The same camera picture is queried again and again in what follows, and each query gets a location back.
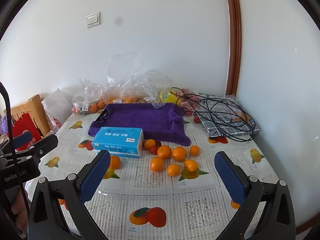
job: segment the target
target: coiled black wire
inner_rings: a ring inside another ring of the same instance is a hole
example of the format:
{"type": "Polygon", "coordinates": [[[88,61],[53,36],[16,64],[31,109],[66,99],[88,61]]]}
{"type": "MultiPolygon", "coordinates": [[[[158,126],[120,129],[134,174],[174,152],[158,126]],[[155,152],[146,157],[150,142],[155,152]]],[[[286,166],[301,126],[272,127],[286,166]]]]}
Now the coiled black wire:
{"type": "Polygon", "coordinates": [[[254,135],[255,134],[255,127],[256,127],[256,122],[255,120],[252,118],[251,115],[249,115],[246,111],[244,111],[239,105],[237,105],[235,102],[229,100],[229,99],[226,99],[226,98],[209,98],[209,97],[204,97],[204,96],[201,96],[201,95],[197,95],[197,94],[192,94],[192,93],[188,93],[188,94],[185,94],[185,92],[180,89],[180,88],[176,88],[176,87],[172,87],[171,89],[177,89],[177,90],[180,90],[183,95],[178,95],[174,92],[171,91],[172,94],[174,94],[178,99],[176,101],[176,104],[178,102],[178,100],[180,98],[185,98],[186,101],[188,101],[191,105],[191,107],[193,108],[194,111],[185,111],[185,112],[190,112],[190,113],[197,113],[199,116],[201,116],[203,119],[205,120],[208,120],[210,122],[212,122],[215,127],[217,128],[218,132],[220,134],[222,134],[222,136],[225,136],[225,137],[228,137],[230,138],[231,140],[234,140],[234,141],[237,141],[237,142],[247,142],[247,141],[251,141],[253,140],[252,136],[249,138],[249,139],[243,139],[243,138],[240,138],[239,136],[236,136],[236,135],[232,135],[232,134],[229,134],[227,133],[223,128],[222,126],[225,126],[225,127],[232,127],[233,129],[239,131],[239,132],[249,132],[251,135],[254,135]],[[194,101],[192,100],[191,98],[189,98],[188,96],[197,96],[199,98],[202,98],[200,99],[198,102],[197,101],[194,101]],[[209,108],[209,105],[208,105],[208,101],[212,101],[212,102],[216,102],[211,108],[209,108]],[[202,108],[204,108],[206,111],[198,111],[194,108],[194,106],[192,105],[191,102],[194,102],[196,104],[198,104],[199,106],[201,106],[202,108]],[[212,111],[212,109],[217,105],[217,104],[224,104],[227,108],[229,108],[231,110],[231,113],[229,112],[219,112],[219,111],[212,111]],[[241,116],[238,115],[232,108],[236,108],[237,110],[240,110],[241,111],[241,116]],[[206,116],[203,116],[202,114],[204,113],[207,113],[210,115],[210,118],[207,118],[206,116]],[[216,114],[230,114],[232,116],[235,116],[237,118],[239,118],[243,124],[241,125],[232,125],[231,123],[228,123],[226,122],[224,119],[222,119],[220,116],[217,116],[216,114]]]}

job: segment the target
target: blue gripper pad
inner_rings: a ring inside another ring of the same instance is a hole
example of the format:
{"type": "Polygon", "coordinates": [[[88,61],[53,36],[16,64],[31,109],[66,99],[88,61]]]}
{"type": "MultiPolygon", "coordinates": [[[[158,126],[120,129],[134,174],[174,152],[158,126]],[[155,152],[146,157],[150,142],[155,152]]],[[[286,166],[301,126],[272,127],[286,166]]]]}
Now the blue gripper pad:
{"type": "Polygon", "coordinates": [[[82,204],[92,199],[109,166],[110,153],[108,151],[105,151],[105,153],[92,167],[92,169],[89,171],[88,175],[84,178],[80,185],[79,199],[82,204]]]}
{"type": "Polygon", "coordinates": [[[233,202],[242,206],[245,201],[245,187],[220,152],[214,157],[214,166],[233,202]]]}

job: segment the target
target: brown wood trim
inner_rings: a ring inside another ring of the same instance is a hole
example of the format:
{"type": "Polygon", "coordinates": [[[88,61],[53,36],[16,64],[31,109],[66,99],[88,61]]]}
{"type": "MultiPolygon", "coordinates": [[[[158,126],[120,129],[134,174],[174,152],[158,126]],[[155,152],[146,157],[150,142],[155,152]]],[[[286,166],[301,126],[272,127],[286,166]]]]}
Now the brown wood trim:
{"type": "Polygon", "coordinates": [[[304,231],[308,230],[309,228],[313,227],[315,223],[318,222],[320,219],[320,213],[315,215],[313,218],[311,218],[309,221],[305,222],[304,224],[298,226],[296,228],[296,235],[303,233],[304,231]]]}
{"type": "Polygon", "coordinates": [[[230,18],[230,58],[226,95],[236,94],[241,64],[242,27],[239,0],[228,0],[230,18]]]}

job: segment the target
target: red paper bag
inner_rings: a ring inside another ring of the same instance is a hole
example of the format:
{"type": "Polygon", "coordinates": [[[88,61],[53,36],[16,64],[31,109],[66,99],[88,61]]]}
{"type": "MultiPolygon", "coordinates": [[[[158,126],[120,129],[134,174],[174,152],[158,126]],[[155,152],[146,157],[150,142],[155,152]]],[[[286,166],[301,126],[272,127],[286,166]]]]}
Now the red paper bag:
{"type": "Polygon", "coordinates": [[[32,133],[32,140],[20,146],[17,149],[18,151],[25,150],[29,148],[31,145],[35,144],[37,141],[41,140],[40,133],[38,132],[30,115],[28,113],[25,113],[17,120],[17,122],[15,122],[14,126],[12,126],[12,135],[13,137],[17,137],[27,131],[30,131],[32,133]]]}

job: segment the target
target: purple towel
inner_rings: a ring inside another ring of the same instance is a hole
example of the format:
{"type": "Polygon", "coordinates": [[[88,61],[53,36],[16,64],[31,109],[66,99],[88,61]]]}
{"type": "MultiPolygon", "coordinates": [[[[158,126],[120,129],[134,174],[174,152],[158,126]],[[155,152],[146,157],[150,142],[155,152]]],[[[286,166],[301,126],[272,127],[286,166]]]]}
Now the purple towel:
{"type": "Polygon", "coordinates": [[[183,110],[173,103],[160,108],[152,104],[108,104],[105,115],[90,125],[89,135],[95,136],[101,127],[142,128],[145,139],[190,145],[184,133],[183,110]]]}

